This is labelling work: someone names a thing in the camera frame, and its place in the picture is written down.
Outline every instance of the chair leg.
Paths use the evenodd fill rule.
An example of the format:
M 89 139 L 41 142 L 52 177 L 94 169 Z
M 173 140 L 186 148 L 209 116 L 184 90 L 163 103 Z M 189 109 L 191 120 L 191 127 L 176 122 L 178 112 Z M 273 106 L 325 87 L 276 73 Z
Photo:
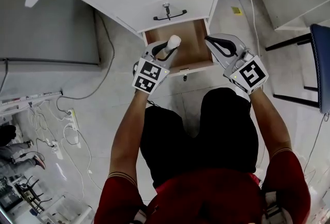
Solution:
M 34 187 L 34 185 L 37 184 L 38 182 L 39 182 L 39 179 L 36 182 L 34 182 L 28 189 L 29 190 L 32 189 Z
M 307 86 L 304 86 L 304 89 L 305 90 L 310 90 L 310 91 L 316 91 L 316 92 L 318 92 L 319 90 L 318 90 L 318 88 L 314 88 L 314 87 L 307 87 Z
M 278 44 L 274 44 L 272 46 L 266 47 L 266 51 L 279 49 L 281 47 L 292 45 L 292 44 L 302 45 L 302 44 L 307 44 L 310 42 L 311 42 L 311 33 L 307 33 L 303 36 L 295 37 L 295 38 L 289 39 L 287 41 L 280 42 Z
M 290 101 L 290 102 L 294 102 L 294 103 L 299 103 L 299 104 L 310 106 L 310 107 L 314 107 L 314 108 L 319 108 L 319 103 L 316 101 L 311 101 L 311 100 L 302 99 L 302 98 L 294 98 L 294 97 L 289 97 L 289 96 L 284 96 L 284 95 L 277 95 L 277 94 L 273 94 L 273 97 L 282 99 L 282 100 L 286 100 L 286 101 Z

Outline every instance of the shoe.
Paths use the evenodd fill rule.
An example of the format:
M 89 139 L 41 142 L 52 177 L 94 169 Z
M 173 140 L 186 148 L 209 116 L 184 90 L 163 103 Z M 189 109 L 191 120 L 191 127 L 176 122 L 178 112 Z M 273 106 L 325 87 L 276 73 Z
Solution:
M 25 143 L 28 145 L 28 148 L 31 148 L 34 145 L 32 140 L 27 141 Z
M 38 155 L 35 155 L 33 157 L 33 160 L 36 162 L 36 165 L 39 165 L 44 170 L 46 169 L 45 163 L 40 159 L 40 157 Z

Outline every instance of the person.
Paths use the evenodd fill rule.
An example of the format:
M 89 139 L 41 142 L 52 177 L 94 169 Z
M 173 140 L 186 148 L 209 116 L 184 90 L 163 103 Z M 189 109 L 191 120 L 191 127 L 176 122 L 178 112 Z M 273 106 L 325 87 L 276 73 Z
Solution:
M 0 147 L 0 178 L 21 175 L 36 165 L 46 169 L 44 162 L 38 155 L 24 161 L 14 162 L 12 156 L 21 150 L 29 149 L 33 146 L 33 141 L 11 144 Z
M 191 138 L 175 112 L 146 107 L 137 91 L 115 135 L 110 172 L 94 223 L 305 223 L 310 194 L 290 136 L 266 94 L 251 102 L 229 88 L 209 91 L 200 131 Z M 262 188 L 256 171 L 258 136 L 251 104 L 270 163 Z M 136 162 L 146 160 L 157 196 L 143 204 Z
M 5 125 L 0 127 L 0 147 L 6 146 L 16 137 L 16 127 L 14 125 Z

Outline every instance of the black shorts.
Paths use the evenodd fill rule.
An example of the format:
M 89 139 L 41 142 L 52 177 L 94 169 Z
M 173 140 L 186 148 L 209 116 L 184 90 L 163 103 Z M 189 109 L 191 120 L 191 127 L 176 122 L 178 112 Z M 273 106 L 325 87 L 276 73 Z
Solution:
M 232 89 L 209 91 L 203 98 L 200 131 L 195 138 L 185 132 L 182 118 L 174 111 L 147 108 L 140 149 L 154 187 L 200 168 L 254 173 L 258 134 L 250 108 L 251 103 Z

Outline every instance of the chair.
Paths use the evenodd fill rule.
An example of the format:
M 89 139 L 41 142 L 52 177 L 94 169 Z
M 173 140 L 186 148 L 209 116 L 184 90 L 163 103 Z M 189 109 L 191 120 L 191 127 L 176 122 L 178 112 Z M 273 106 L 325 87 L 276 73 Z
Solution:
M 304 89 L 318 92 L 318 101 L 277 94 L 273 94 L 273 96 L 274 98 L 319 108 L 320 112 L 325 114 L 330 111 L 330 28 L 312 24 L 310 33 L 266 47 L 266 51 L 279 49 L 291 44 L 302 45 L 307 43 L 311 43 L 313 48 L 318 87 L 304 87 Z

